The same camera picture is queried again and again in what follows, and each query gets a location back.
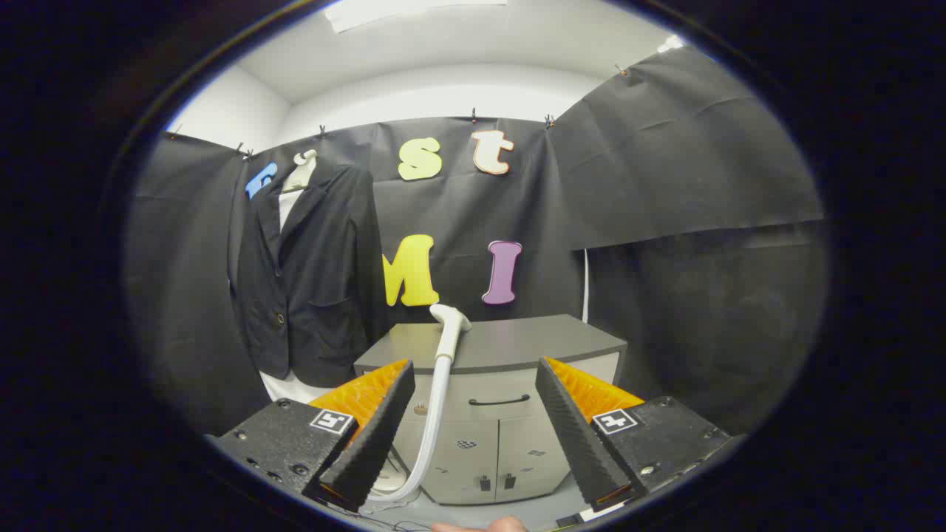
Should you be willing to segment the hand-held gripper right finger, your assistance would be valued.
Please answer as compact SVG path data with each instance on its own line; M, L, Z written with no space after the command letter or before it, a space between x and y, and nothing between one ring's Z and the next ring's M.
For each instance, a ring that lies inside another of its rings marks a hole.
M681 482L732 448L732 437L670 396L642 400L564 361L535 374L582 498L595 511Z

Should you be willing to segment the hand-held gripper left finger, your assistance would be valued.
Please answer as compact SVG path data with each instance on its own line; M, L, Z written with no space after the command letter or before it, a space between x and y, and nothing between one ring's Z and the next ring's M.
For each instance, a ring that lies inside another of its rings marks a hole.
M311 402L277 398L209 442L275 488L358 511L381 474L413 393L415 366L402 359Z

